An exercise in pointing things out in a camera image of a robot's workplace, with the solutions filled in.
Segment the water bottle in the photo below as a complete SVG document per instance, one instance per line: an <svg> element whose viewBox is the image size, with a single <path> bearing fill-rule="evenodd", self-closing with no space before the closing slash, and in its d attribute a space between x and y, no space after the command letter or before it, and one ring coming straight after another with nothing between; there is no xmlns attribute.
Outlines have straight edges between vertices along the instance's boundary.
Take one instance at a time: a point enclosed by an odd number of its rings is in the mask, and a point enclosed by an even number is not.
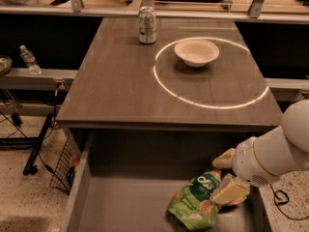
<svg viewBox="0 0 309 232"><path fill-rule="evenodd" d="M31 74L40 74L42 73L38 62L33 55L32 51L29 50L25 45L21 45L20 47L20 56L25 62L27 68L30 70Z"/></svg>

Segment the drawer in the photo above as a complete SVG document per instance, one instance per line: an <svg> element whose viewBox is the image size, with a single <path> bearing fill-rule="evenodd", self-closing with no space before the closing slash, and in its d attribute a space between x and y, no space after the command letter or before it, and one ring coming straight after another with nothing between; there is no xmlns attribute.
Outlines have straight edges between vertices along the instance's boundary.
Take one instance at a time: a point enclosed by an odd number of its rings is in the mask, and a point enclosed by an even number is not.
<svg viewBox="0 0 309 232"><path fill-rule="evenodd" d="M247 138L240 132L92 130L61 232L187 231L167 212L171 198L211 161ZM212 231L266 231L257 189L220 211Z"/></svg>

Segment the silver can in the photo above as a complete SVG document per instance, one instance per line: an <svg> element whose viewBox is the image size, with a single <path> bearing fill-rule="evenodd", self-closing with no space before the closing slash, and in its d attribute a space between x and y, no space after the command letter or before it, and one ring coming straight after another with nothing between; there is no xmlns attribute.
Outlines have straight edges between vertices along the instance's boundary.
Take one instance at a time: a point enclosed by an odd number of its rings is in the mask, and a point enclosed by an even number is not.
<svg viewBox="0 0 309 232"><path fill-rule="evenodd" d="M144 44L151 44L156 40L156 21L153 7L143 6L139 10L139 40Z"/></svg>

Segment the snack bag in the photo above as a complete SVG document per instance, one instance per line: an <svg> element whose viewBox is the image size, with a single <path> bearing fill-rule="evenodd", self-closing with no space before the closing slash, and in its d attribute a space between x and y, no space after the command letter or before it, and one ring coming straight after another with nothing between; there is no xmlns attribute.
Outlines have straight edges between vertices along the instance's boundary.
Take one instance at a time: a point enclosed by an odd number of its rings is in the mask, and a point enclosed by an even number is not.
<svg viewBox="0 0 309 232"><path fill-rule="evenodd" d="M171 200L169 212L190 231L206 231L214 227L219 206L212 203L210 197L220 185L220 175L217 168L206 170Z"/></svg>

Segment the desk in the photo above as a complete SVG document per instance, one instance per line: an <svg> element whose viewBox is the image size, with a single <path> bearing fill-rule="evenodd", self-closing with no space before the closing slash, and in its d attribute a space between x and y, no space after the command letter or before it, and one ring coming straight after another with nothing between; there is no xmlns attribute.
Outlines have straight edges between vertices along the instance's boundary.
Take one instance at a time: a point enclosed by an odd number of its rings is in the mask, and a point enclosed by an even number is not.
<svg viewBox="0 0 309 232"><path fill-rule="evenodd" d="M137 18L106 17L98 29L57 116L82 151L61 231L185 231L166 213L173 194L226 147L280 124L233 21L159 18L157 34L139 43ZM218 59L185 66L173 46L190 37L216 43ZM263 226L254 192L213 231Z"/></svg>

